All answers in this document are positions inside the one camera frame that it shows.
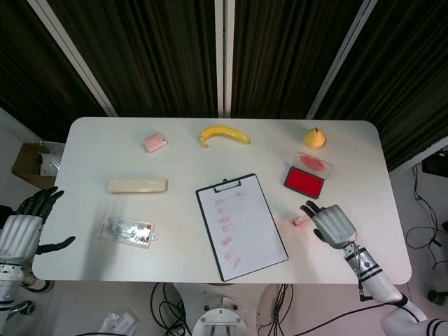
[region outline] pear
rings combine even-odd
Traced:
[[[303,137],[305,145],[310,148],[319,148],[325,143],[325,134],[317,127],[311,128]]]

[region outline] pink sponge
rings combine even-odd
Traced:
[[[167,144],[168,141],[163,135],[161,135],[161,133],[154,133],[153,135],[147,136],[143,139],[143,146],[149,153],[155,152],[157,149]]]

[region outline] paper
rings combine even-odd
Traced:
[[[223,281],[288,259],[257,176],[197,191]]]

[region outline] black clipboard border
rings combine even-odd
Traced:
[[[218,254],[216,253],[215,245],[214,245],[214,243],[213,243],[213,239],[211,238],[211,234],[210,234],[210,230],[209,230],[209,224],[207,223],[207,219],[206,219],[206,217],[205,217],[204,209],[202,208],[202,203],[201,203],[201,199],[200,199],[200,197],[199,197],[199,193],[200,193],[201,191],[208,190],[208,189],[212,189],[212,188],[214,189],[214,188],[216,188],[216,187],[218,187],[218,186],[222,186],[222,185],[224,185],[224,184],[232,183],[232,182],[235,182],[235,181],[239,181],[239,182],[241,182],[241,180],[243,180],[243,179],[247,179],[248,177],[251,177],[251,176],[254,176],[254,177],[257,179],[258,186],[260,187],[260,190],[261,190],[261,195],[263,195],[263,198],[265,199],[265,203],[266,203],[267,210],[269,211],[269,214],[271,215],[271,219],[272,219],[272,222],[273,222],[273,224],[274,224],[275,230],[277,231],[277,234],[278,234],[278,236],[279,236],[279,238],[280,238],[281,245],[283,246],[283,250],[285,251],[286,259],[285,259],[285,260],[282,260],[282,261],[279,261],[279,262],[276,262],[275,264],[272,264],[272,265],[269,265],[269,266],[266,266],[266,267],[262,267],[262,268],[260,268],[260,269],[253,270],[253,271],[251,271],[251,272],[247,272],[247,273],[245,273],[245,274],[241,274],[241,275],[239,275],[239,276],[236,276],[235,278],[231,278],[231,279],[224,280],[223,272],[221,271],[221,266],[220,266],[219,261],[218,261]],[[280,235],[279,229],[278,229],[278,227],[277,227],[277,224],[275,223],[274,217],[272,216],[271,209],[269,208],[269,204],[267,203],[265,193],[263,192],[263,188],[261,188],[260,180],[258,180],[258,176],[257,176],[257,174],[252,173],[252,174],[248,174],[248,175],[244,175],[244,176],[241,176],[241,177],[234,178],[234,179],[232,179],[232,180],[224,180],[224,182],[220,182],[220,183],[217,183],[217,184],[215,184],[215,185],[210,185],[209,187],[205,187],[205,188],[198,189],[198,190],[196,190],[196,198],[197,198],[197,202],[199,203],[199,208],[200,208],[200,210],[201,210],[202,218],[204,219],[204,224],[205,224],[205,228],[206,228],[206,230],[207,230],[207,235],[209,236],[209,241],[210,241],[210,245],[211,245],[211,250],[213,251],[213,256],[214,256],[214,258],[215,258],[216,265],[218,266],[219,276],[221,277],[221,281],[222,281],[222,282],[228,282],[228,281],[230,281],[230,280],[234,280],[234,279],[237,279],[237,278],[239,278],[239,277],[243,277],[243,276],[245,276],[245,275],[247,275],[247,274],[250,274],[250,273],[258,272],[258,271],[263,270],[263,269],[265,269],[265,268],[268,268],[268,267],[277,265],[277,264],[279,264],[279,263],[284,263],[285,261],[288,261],[288,260],[289,260],[288,252],[287,252],[287,250],[286,250],[286,248],[285,248],[285,244],[283,243],[283,239],[281,238],[281,235]]]

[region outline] black curtain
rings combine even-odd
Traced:
[[[361,2],[236,1],[232,117],[305,118]]]
[[[448,1],[379,1],[315,118],[369,120],[390,170],[448,136]]]
[[[0,1],[0,107],[42,139],[102,108],[26,1]]]
[[[49,3],[119,116],[217,116],[214,0]]]

